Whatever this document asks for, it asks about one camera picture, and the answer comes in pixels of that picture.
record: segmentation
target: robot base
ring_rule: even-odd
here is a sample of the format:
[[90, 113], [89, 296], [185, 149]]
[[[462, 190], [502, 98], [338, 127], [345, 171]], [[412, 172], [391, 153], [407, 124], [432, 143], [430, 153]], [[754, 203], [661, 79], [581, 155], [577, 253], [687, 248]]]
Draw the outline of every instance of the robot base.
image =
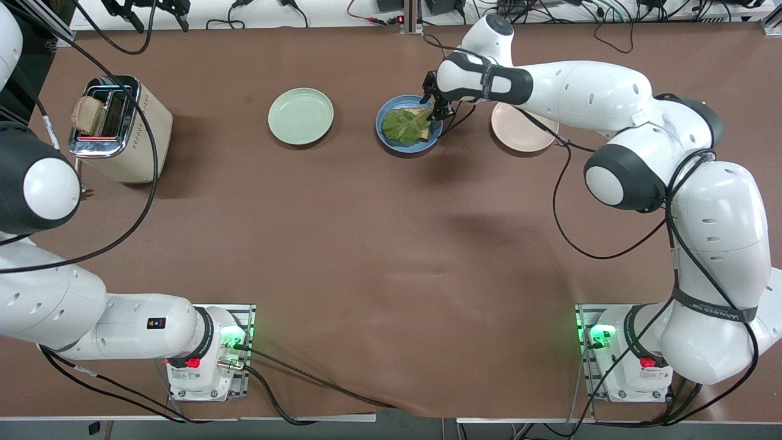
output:
[[198, 368], [174, 368], [166, 365], [169, 395], [185, 402], [224, 402], [247, 395], [247, 373], [217, 366], [217, 360], [246, 362], [247, 352], [227, 348], [224, 343], [252, 347], [255, 305], [194, 304], [212, 317], [215, 337]]
[[[595, 394], [594, 400], [610, 402], [656, 402], [665, 403], [665, 395], [668, 392], [668, 386], [673, 378], [673, 369], [670, 366], [665, 368], [647, 368], [638, 367], [637, 372], [633, 374], [642, 375], [645, 379], [655, 380], [660, 386], [656, 389], [637, 390], [628, 386], [626, 380], [627, 372], [622, 368], [626, 362], [632, 362], [635, 358], [633, 353], [628, 353], [622, 360], [622, 364], [617, 365], [603, 381], [600, 389], [595, 389], [604, 375], [604, 372], [614, 364], [627, 348], [619, 334], [622, 331], [621, 324], [609, 326], [601, 322], [597, 324], [598, 319], [609, 308], [614, 308], [614, 304], [579, 304], [576, 305], [576, 325], [579, 331], [579, 343], [581, 349], [585, 350], [582, 364], [584, 368], [584, 380], [588, 395]], [[606, 327], [606, 334], [603, 335], [599, 326]], [[593, 343], [591, 334], [595, 331], [601, 333], [604, 342], [607, 344], [603, 348], [588, 348]]]

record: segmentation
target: tabletop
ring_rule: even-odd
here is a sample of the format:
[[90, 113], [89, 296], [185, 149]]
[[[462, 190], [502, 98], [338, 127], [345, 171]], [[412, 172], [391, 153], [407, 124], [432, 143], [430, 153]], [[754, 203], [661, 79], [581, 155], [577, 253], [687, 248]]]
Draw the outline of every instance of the tabletop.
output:
[[[455, 45], [467, 27], [433, 28]], [[725, 124], [721, 160], [747, 167], [769, 219], [772, 262], [782, 254], [782, 150], [778, 108], [782, 41], [756, 23], [636, 25], [622, 55], [595, 41], [594, 25], [516, 27], [516, 64], [599, 60], [645, 73], [655, 93], [706, 101]], [[627, 45], [629, 28], [601, 29]], [[140, 36], [112, 34], [133, 45]], [[528, 157], [501, 149], [493, 105], [479, 106], [426, 155], [395, 157], [373, 129], [389, 98], [419, 93], [439, 50], [387, 28], [156, 32], [149, 50], [125, 56], [93, 34], [79, 42], [115, 74], [139, 78], [174, 114], [168, 158], [152, 210], [125, 243], [82, 266], [110, 292], [160, 292], [193, 302], [257, 305], [254, 346], [345, 388], [420, 416], [563, 420], [577, 370], [577, 303], [664, 301], [673, 275], [660, 233], [630, 254], [594, 261], [557, 231], [551, 191], [566, 153]], [[41, 94], [61, 139], [70, 108], [100, 72], [60, 49]], [[334, 125], [311, 148], [276, 141], [274, 99], [321, 90]], [[33, 127], [42, 135], [41, 125]], [[563, 128], [586, 146], [594, 133]], [[662, 213], [605, 207], [583, 184], [574, 152], [558, 208], [581, 247], [608, 254], [634, 243]], [[103, 246], [138, 216], [148, 188], [84, 168], [95, 194], [64, 226], [37, 234], [65, 258]], [[780, 422], [782, 348], [752, 378], [699, 417]], [[165, 399], [151, 361], [84, 362]], [[374, 408], [265, 364], [293, 416]], [[32, 344], [0, 340], [0, 416], [119, 416], [141, 410], [59, 376]], [[716, 395], [734, 379], [706, 387]], [[583, 386], [579, 406], [583, 405]], [[191, 417], [274, 415], [254, 381], [246, 399], [184, 406]], [[600, 404], [602, 420], [646, 420], [660, 405]]]

